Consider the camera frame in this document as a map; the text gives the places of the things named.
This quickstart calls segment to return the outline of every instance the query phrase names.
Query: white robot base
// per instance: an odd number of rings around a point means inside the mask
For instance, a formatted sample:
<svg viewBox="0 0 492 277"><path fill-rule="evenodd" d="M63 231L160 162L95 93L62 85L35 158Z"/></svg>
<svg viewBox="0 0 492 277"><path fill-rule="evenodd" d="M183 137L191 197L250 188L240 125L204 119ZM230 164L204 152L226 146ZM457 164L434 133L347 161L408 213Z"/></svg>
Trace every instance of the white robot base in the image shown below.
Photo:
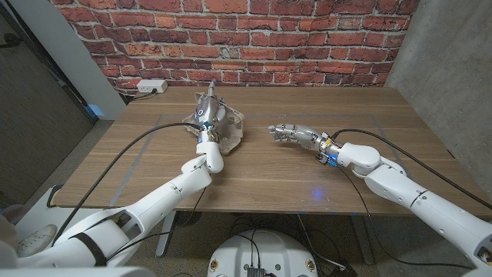
<svg viewBox="0 0 492 277"><path fill-rule="evenodd" d="M259 261L256 247L249 240L252 236L260 252ZM300 242L280 232L258 229L235 235L215 250L210 259L207 277L249 277L264 274L278 277L317 277L317 269L313 256Z"/></svg>

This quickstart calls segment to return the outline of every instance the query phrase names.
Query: brick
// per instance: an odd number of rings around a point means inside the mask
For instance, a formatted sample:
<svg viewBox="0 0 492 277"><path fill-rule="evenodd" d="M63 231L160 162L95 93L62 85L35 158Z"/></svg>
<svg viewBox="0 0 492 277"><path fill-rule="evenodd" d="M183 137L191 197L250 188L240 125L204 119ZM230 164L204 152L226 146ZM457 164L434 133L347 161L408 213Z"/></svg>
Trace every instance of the brick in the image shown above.
<svg viewBox="0 0 492 277"><path fill-rule="evenodd" d="M106 57L103 56L103 55L91 55L92 56L92 59L94 60L94 62L98 65L107 65L108 64L108 61L106 61Z"/></svg>
<svg viewBox="0 0 492 277"><path fill-rule="evenodd" d="M406 21L405 18L366 16L362 21L362 26L367 30L400 31Z"/></svg>
<svg viewBox="0 0 492 277"><path fill-rule="evenodd" d="M88 8L58 8L61 14L70 22L94 22L95 17Z"/></svg>
<svg viewBox="0 0 492 277"><path fill-rule="evenodd" d="M249 73L242 72L239 75L239 80L241 82L271 82L273 81L273 73Z"/></svg>
<svg viewBox="0 0 492 277"><path fill-rule="evenodd" d="M248 70L251 72L263 72L263 66L262 62L249 62Z"/></svg>
<svg viewBox="0 0 492 277"><path fill-rule="evenodd" d="M348 48L333 47L330 52L330 57L334 59L346 59Z"/></svg>
<svg viewBox="0 0 492 277"><path fill-rule="evenodd" d="M199 28L215 30L217 19L214 16L190 16L183 15L176 18L178 26L182 28Z"/></svg>
<svg viewBox="0 0 492 277"><path fill-rule="evenodd" d="M126 51L129 55L162 55L159 45L128 44L126 45Z"/></svg>
<svg viewBox="0 0 492 277"><path fill-rule="evenodd" d="M257 15L267 15L270 10L270 2L268 0L250 0L250 13Z"/></svg>
<svg viewBox="0 0 492 277"><path fill-rule="evenodd" d="M268 46L268 37L260 32L251 33L251 45Z"/></svg>
<svg viewBox="0 0 492 277"><path fill-rule="evenodd" d="M114 0L78 0L78 2L91 8L116 8Z"/></svg>
<svg viewBox="0 0 492 277"><path fill-rule="evenodd" d="M102 71L102 73L106 77L119 77L120 76L120 68L119 66L116 65L106 65L106 66L100 66L99 67Z"/></svg>
<svg viewBox="0 0 492 277"><path fill-rule="evenodd" d="M113 12L111 14L117 26L154 27L154 15L145 12Z"/></svg>
<svg viewBox="0 0 492 277"><path fill-rule="evenodd" d="M287 60L291 57L291 53L290 49L275 49L275 59Z"/></svg>
<svg viewBox="0 0 492 277"><path fill-rule="evenodd" d="M190 59L181 59L181 58L163 58L159 60L163 68L175 68L175 69L183 69L183 68L193 68L193 61Z"/></svg>
<svg viewBox="0 0 492 277"><path fill-rule="evenodd" d="M341 75L340 74L331 74L327 73L324 75L324 83L330 85L337 85L340 83Z"/></svg>
<svg viewBox="0 0 492 277"><path fill-rule="evenodd" d="M264 60L274 59L274 49L268 48L243 48L241 49L241 58L245 60Z"/></svg>
<svg viewBox="0 0 492 277"><path fill-rule="evenodd" d="M400 3L400 8L398 9L397 14L399 15L411 14L417 7L417 2L418 0L403 0Z"/></svg>
<svg viewBox="0 0 492 277"><path fill-rule="evenodd" d="M378 74L376 77L376 81L374 81L374 84L384 84L386 82L388 74Z"/></svg>
<svg viewBox="0 0 492 277"><path fill-rule="evenodd" d="M367 34L366 41L365 41L364 45L381 47L381 46L383 46L383 43L384 43L384 37L385 37L385 34L378 34L378 33L370 32Z"/></svg>
<svg viewBox="0 0 492 277"><path fill-rule="evenodd" d="M238 28L247 30L277 30L277 18L261 16L241 16Z"/></svg>
<svg viewBox="0 0 492 277"><path fill-rule="evenodd" d="M333 29L337 25L338 17L329 16L325 18L303 18L299 25L301 31L322 31Z"/></svg>
<svg viewBox="0 0 492 277"><path fill-rule="evenodd" d="M376 8L382 14L394 14L398 2L399 0L378 0Z"/></svg>
<svg viewBox="0 0 492 277"><path fill-rule="evenodd" d="M188 33L184 31L156 29L151 30L151 40L153 42L186 43Z"/></svg>
<svg viewBox="0 0 492 277"><path fill-rule="evenodd" d="M280 28L282 31L295 31L298 25L298 18L280 18Z"/></svg>
<svg viewBox="0 0 492 277"><path fill-rule="evenodd" d="M171 77L176 79L176 80L181 80L182 78L187 79L188 74L186 73L186 70L171 70Z"/></svg>
<svg viewBox="0 0 492 277"><path fill-rule="evenodd" d="M307 45L324 45L326 33L311 33L307 39Z"/></svg>
<svg viewBox="0 0 492 277"><path fill-rule="evenodd" d="M237 72L224 72L224 82L239 82L239 74Z"/></svg>
<svg viewBox="0 0 492 277"><path fill-rule="evenodd" d="M394 61L396 58L397 58L397 55L398 55L398 51L400 49L391 49L388 53L387 53L387 57L386 57L386 60L387 61Z"/></svg>
<svg viewBox="0 0 492 277"><path fill-rule="evenodd" d="M92 31L92 26L83 26L79 24L72 24L77 30L77 34L82 38L95 39L94 32Z"/></svg>
<svg viewBox="0 0 492 277"><path fill-rule="evenodd" d="M139 70L142 78L170 78L168 70L165 69L141 69Z"/></svg>
<svg viewBox="0 0 492 277"><path fill-rule="evenodd" d="M246 67L246 62L214 62L214 69L242 70Z"/></svg>
<svg viewBox="0 0 492 277"><path fill-rule="evenodd" d="M154 58L143 58L141 60L144 63L145 68L160 68L161 63Z"/></svg>
<svg viewBox="0 0 492 277"><path fill-rule="evenodd" d="M155 15L155 23L162 28L175 28L175 18L172 15Z"/></svg>
<svg viewBox="0 0 492 277"><path fill-rule="evenodd" d="M328 58L330 54L330 49L327 47L323 48L297 48L294 50L295 58Z"/></svg>
<svg viewBox="0 0 492 277"><path fill-rule="evenodd" d="M393 66L393 62L377 63L372 67L371 73L388 73Z"/></svg>
<svg viewBox="0 0 492 277"><path fill-rule="evenodd" d="M316 62L300 62L299 72L313 72L316 69Z"/></svg>
<svg viewBox="0 0 492 277"><path fill-rule="evenodd" d="M338 30L358 30L362 18L342 16L338 20Z"/></svg>
<svg viewBox="0 0 492 277"><path fill-rule="evenodd" d="M118 8L134 8L135 0L116 0Z"/></svg>
<svg viewBox="0 0 492 277"><path fill-rule="evenodd" d="M115 52L115 47L112 42L83 42L90 53L95 54L111 54Z"/></svg>
<svg viewBox="0 0 492 277"><path fill-rule="evenodd" d="M190 80L196 81L211 81L216 79L217 81L222 80L222 74L220 72L210 72L205 70L190 70L188 71L188 77Z"/></svg>
<svg viewBox="0 0 492 277"><path fill-rule="evenodd" d="M113 38L117 42L130 42L131 36L127 29L123 28L106 28L102 25L94 26L95 33L99 38Z"/></svg>
<svg viewBox="0 0 492 277"><path fill-rule="evenodd" d="M127 55L107 55L109 65L133 65L136 68L141 68L140 59L129 58Z"/></svg>
<svg viewBox="0 0 492 277"><path fill-rule="evenodd" d="M121 67L121 75L123 76L140 76L140 73L133 65L125 65Z"/></svg>
<svg viewBox="0 0 492 277"><path fill-rule="evenodd" d="M354 73L370 73L372 64L356 64L354 68Z"/></svg>
<svg viewBox="0 0 492 277"><path fill-rule="evenodd" d="M372 13L376 0L340 0L335 3L333 12L350 15Z"/></svg>
<svg viewBox="0 0 492 277"><path fill-rule="evenodd" d="M314 1L271 0L271 15L311 15Z"/></svg>
<svg viewBox="0 0 492 277"><path fill-rule="evenodd" d="M201 0L183 0L183 10L185 12L202 12Z"/></svg>
<svg viewBox="0 0 492 277"><path fill-rule="evenodd" d="M167 46L164 45L164 54L168 57L181 57L181 50L179 46Z"/></svg>
<svg viewBox="0 0 492 277"><path fill-rule="evenodd" d="M183 56L200 58L218 58L218 49L207 46L183 46Z"/></svg>
<svg viewBox="0 0 492 277"><path fill-rule="evenodd" d="M386 43L384 43L385 47L400 47L403 43L403 39L405 35L389 35L387 37Z"/></svg>
<svg viewBox="0 0 492 277"><path fill-rule="evenodd" d="M148 42L151 40L151 37L145 29L133 28L130 29L130 33L134 42Z"/></svg>
<svg viewBox="0 0 492 277"><path fill-rule="evenodd" d="M141 78L120 79L116 80L116 86L119 88L135 89L140 80Z"/></svg>
<svg viewBox="0 0 492 277"><path fill-rule="evenodd" d="M234 16L219 16L218 28L221 30L235 30L237 20Z"/></svg>
<svg viewBox="0 0 492 277"><path fill-rule="evenodd" d="M191 43L206 45L208 43L207 34L204 32L189 32Z"/></svg>
<svg viewBox="0 0 492 277"><path fill-rule="evenodd" d="M333 11L334 0L322 0L316 4L314 15L329 15Z"/></svg>
<svg viewBox="0 0 492 277"><path fill-rule="evenodd" d="M387 50L352 48L348 58L355 61L380 62L386 58Z"/></svg>
<svg viewBox="0 0 492 277"><path fill-rule="evenodd" d="M239 48L221 48L221 58L239 58Z"/></svg>
<svg viewBox="0 0 492 277"><path fill-rule="evenodd" d="M179 0L138 0L140 8L162 11L162 12L180 12L181 3Z"/></svg>
<svg viewBox="0 0 492 277"><path fill-rule="evenodd" d="M301 84L301 83L322 83L324 81L323 73L292 73L291 83Z"/></svg>
<svg viewBox="0 0 492 277"><path fill-rule="evenodd" d="M270 46L305 46L308 43L306 35L299 34L271 34Z"/></svg>
<svg viewBox="0 0 492 277"><path fill-rule="evenodd" d="M107 12L92 12L99 23L103 24L107 27L113 26L113 21L111 20L111 16Z"/></svg>
<svg viewBox="0 0 492 277"><path fill-rule="evenodd" d="M212 69L212 62L211 61L194 61L193 62L193 69Z"/></svg>
<svg viewBox="0 0 492 277"><path fill-rule="evenodd" d="M246 13L248 12L248 0L204 0L205 6L210 12L220 13Z"/></svg>
<svg viewBox="0 0 492 277"><path fill-rule="evenodd" d="M288 83L291 75L288 73L274 73L275 83L285 84Z"/></svg>
<svg viewBox="0 0 492 277"><path fill-rule="evenodd" d="M316 70L326 73L352 73L354 66L351 62L319 62Z"/></svg>
<svg viewBox="0 0 492 277"><path fill-rule="evenodd" d="M210 43L212 45L248 45L249 34L247 32L212 32Z"/></svg>
<svg viewBox="0 0 492 277"><path fill-rule="evenodd" d="M342 78L343 84L372 84L376 75L347 75Z"/></svg>
<svg viewBox="0 0 492 277"><path fill-rule="evenodd" d="M269 62L264 65L268 72L297 72L296 62Z"/></svg>

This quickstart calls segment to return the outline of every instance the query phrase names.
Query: wire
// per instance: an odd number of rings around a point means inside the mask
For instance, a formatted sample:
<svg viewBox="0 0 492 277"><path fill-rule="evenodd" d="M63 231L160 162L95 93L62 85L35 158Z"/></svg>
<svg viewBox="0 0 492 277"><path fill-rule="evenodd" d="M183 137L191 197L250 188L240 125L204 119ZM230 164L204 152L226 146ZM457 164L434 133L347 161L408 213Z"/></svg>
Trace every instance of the wire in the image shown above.
<svg viewBox="0 0 492 277"><path fill-rule="evenodd" d="M162 129L162 128L167 128L167 127L172 127L172 126L190 126L190 127L193 127L193 128L196 128L196 129L200 129L200 126L198 125L195 125L195 124L191 124L191 123L171 123L171 124L165 124L165 125L160 125L160 126L157 126L157 127L154 127L148 131L146 131L145 133L139 135L136 139L133 140L133 142L130 142L123 150L121 150L121 152L119 152L119 154L113 159L113 161L108 165L108 167L103 171L103 173L101 174L101 176L99 176L99 178L95 181L94 185L92 185L92 187L85 193L84 197L82 197L82 199L80 200L80 202L77 204L77 206L75 206L74 210L71 211L70 215L68 216L68 218L65 220L65 222L63 222L63 225L61 226L61 228L58 230L58 233L56 234L55 238L53 239L53 243L52 243L52 246L55 244L56 240L58 238L60 238L60 235L62 235L63 231L67 228L67 225L68 223L70 223L70 221L74 218L75 216L75 213L77 213L77 211L81 208L82 204L84 204L85 200L87 200L87 198L90 196L90 194L94 191L94 189L99 185L99 183L101 182L101 180L106 176L106 174L108 174L109 172L109 169L111 169L113 167L113 165L115 165L115 163L123 156L123 154L130 149L130 147L132 147L135 143L137 143L139 140L141 140L142 138L144 138L146 135L154 132L154 131L157 131L159 129Z"/></svg>
<svg viewBox="0 0 492 277"><path fill-rule="evenodd" d="M306 234L306 239L307 239L307 242L309 243L309 246L311 247L311 249L313 250L314 254L316 254L316 256L320 257L321 259L325 260L326 262L329 262L331 264L334 264L334 265L337 265L340 270L345 270L347 267L345 267L345 265L342 265L342 264L339 264L338 262L333 262L331 261L330 259L326 259L325 257L323 257L322 255L319 255L316 250L314 250L314 247L313 245L311 244L311 240L309 239L309 235L308 235L308 232L306 232L306 228L304 227L304 223L302 222L302 219L301 219L301 216L298 214L298 219L299 219L299 222L301 223L301 226L302 226L302 229L304 230L304 233Z"/></svg>
<svg viewBox="0 0 492 277"><path fill-rule="evenodd" d="M245 238L248 241L250 241L252 244L254 244L254 247L256 247L256 253L258 254L258 268L260 268L260 250L258 250L258 246L256 245L256 242L253 242L253 240L248 238L247 236L241 234L236 234L236 235ZM253 267L253 249L251 249L251 267Z"/></svg>
<svg viewBox="0 0 492 277"><path fill-rule="evenodd" d="M150 96L153 96L156 93L157 93L157 89L154 88L154 89L152 89L152 92L151 93L148 93L148 94L142 95L142 96L138 96L138 97L134 97L132 99L132 101L145 100L145 99L149 98Z"/></svg>
<svg viewBox="0 0 492 277"><path fill-rule="evenodd" d="M176 276L180 276L180 275L186 275L186 276L191 276L191 277L193 277L193 275L191 275L190 273L186 273L186 272L179 272L178 274L175 274L175 275L173 275L172 277L176 277Z"/></svg>
<svg viewBox="0 0 492 277"><path fill-rule="evenodd" d="M345 171L343 171L341 168L337 167L338 169L340 169L340 171L342 173L344 173L344 175L347 177L347 179L351 182L351 184L353 185L354 189L357 191L357 194L359 195L359 197L361 198L362 200L362 204L364 204L364 207L366 209L366 212L367 212L367 217L369 217L369 222L371 224L371 229L372 229L372 232L374 233L374 237L376 238L376 241L379 245L379 247L381 247L381 249L383 249L384 253L386 253L386 255L388 255L390 258L392 258L393 260L397 261L397 262L400 262L400 263L403 263L405 265L425 265L425 266L429 266L429 265L437 265L437 266L453 266L453 267L458 267L458 268L462 268L462 269L474 269L470 266L467 266L467 265L456 265L456 264L450 264L450 263L442 263L442 262L406 262L406 261L403 261L403 260L400 260L400 259L397 259L395 257L392 256L392 254L390 254L381 244L381 241L379 240L379 238L377 237L377 234L376 234L376 231L374 230L374 223L372 222L372 218L371 218L371 214L369 213L369 209L367 208L367 205L366 205L366 202L364 201L364 198L362 198L362 195L361 193L359 192L358 188L355 186L354 182L352 181L352 179L347 175L347 173L345 173Z"/></svg>
<svg viewBox="0 0 492 277"><path fill-rule="evenodd" d="M169 231L169 232L162 232L162 233L152 234L152 235L145 236L145 237L143 237L143 238L141 238L141 239L139 239L139 240L136 240L136 241L134 241L134 242L130 243L129 245L126 245L125 247L121 247L118 251L116 251L115 253L113 253L112 255L110 255L110 256L109 256L106 260L107 260L107 261L109 261L110 259L113 259L113 258L114 258L117 254L119 254L119 253L123 252L123 251L124 251L124 250L126 250L126 249L129 249L130 247L132 247L133 245L138 244L139 242L143 242L143 241L144 241L144 240L146 240L146 239L149 239L149 238L151 238L151 237L155 237L156 235L167 235L167 234L171 234L171 233L176 232L176 231L178 231L179 229L181 229L181 228L185 227L185 226L186 226L186 224L188 223L188 221L189 221L189 220L191 219L191 217L193 216L193 213L194 213L195 209L197 208L198 203L200 202L201 197L202 197L202 196L203 196L203 194L205 193L205 190L206 190L206 189L207 189L206 187L205 187L205 189L203 189L203 192L201 192L200 198L198 198L197 203L196 203L196 204L194 204L193 211L191 211L190 216L188 216L188 219L186 220L186 222L185 222L185 223L183 223L181 226L179 226L179 227L177 227L176 229L173 229L173 230L171 230L171 231Z"/></svg>
<svg viewBox="0 0 492 277"><path fill-rule="evenodd" d="M486 206L487 208L489 209L492 209L492 205L485 202L484 200L478 198L476 195L474 195L473 193L467 191L466 189L463 189L462 187L460 187L458 184L456 184L455 182L451 181L450 179L444 177L442 174L440 174L439 172L433 170L430 166L424 164L423 162L421 162L419 159L413 157L410 153L404 151L403 149L401 149L400 147L398 147L397 145L395 145L394 143L390 142L389 140L381 137L380 135L376 135L374 134L373 132L368 132L368 131L364 131L364 130L360 130L360 129L355 129L355 128L346 128L346 129L342 129L342 130L339 130L339 131L336 131L331 137L332 139L336 139L338 137L338 135L340 135L342 132L360 132L360 133L363 133L363 134L366 134L366 135L372 135L374 136L375 138L377 139L380 139L381 141L385 142L386 144L388 144L389 146L393 147L394 149L398 150L399 152L401 152L402 154L406 155L408 158L414 160L414 162L416 162L417 164L421 165L422 167L424 167L426 170L430 171L431 173L433 173L434 175L436 175L437 177L443 179L446 183L452 185L453 187L455 187L457 190L459 190L460 192L463 192L465 195L468 195L469 197L471 197L473 200L479 202L480 204Z"/></svg>

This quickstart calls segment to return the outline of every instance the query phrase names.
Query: wooden table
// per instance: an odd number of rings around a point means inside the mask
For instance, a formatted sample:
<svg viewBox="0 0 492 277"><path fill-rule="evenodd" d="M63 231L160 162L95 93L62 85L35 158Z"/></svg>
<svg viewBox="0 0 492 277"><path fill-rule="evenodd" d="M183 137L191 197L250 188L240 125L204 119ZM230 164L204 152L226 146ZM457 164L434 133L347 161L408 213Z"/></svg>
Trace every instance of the wooden table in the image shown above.
<svg viewBox="0 0 492 277"><path fill-rule="evenodd" d="M180 122L194 112L195 92L205 87L168 88L166 93L131 103L92 149L56 195L60 206L75 206L109 162L142 132L160 124ZM316 154L295 144L274 143L268 126L310 125L320 132L362 128L375 132L438 170L465 189L487 199L484 192L446 150L403 97L392 88L235 88L217 87L227 103L245 114L244 138L224 157L224 170L213 175L198 211L364 214L362 202L338 169L323 166ZM129 149L94 190L84 207L129 205L179 175L196 156L197 138L185 127L159 130ZM368 135L344 133L340 142L375 147L399 162L423 187L467 211L492 213L415 162ZM371 192L362 179L349 175L374 215L407 215L403 209ZM176 210L190 210L199 193Z"/></svg>

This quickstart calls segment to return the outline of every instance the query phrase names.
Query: silver robotic hand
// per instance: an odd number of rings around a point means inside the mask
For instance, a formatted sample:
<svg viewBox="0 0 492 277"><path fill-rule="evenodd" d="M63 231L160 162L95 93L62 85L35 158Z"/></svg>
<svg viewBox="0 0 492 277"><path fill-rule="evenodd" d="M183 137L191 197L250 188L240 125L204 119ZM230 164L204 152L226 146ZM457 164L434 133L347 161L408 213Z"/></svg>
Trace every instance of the silver robotic hand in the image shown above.
<svg viewBox="0 0 492 277"><path fill-rule="evenodd" d="M197 100L197 108L194 112L194 123L201 126L198 142L217 142L217 133L214 124L222 122L225 118L224 99L215 95L215 79L208 86L208 94L202 95Z"/></svg>

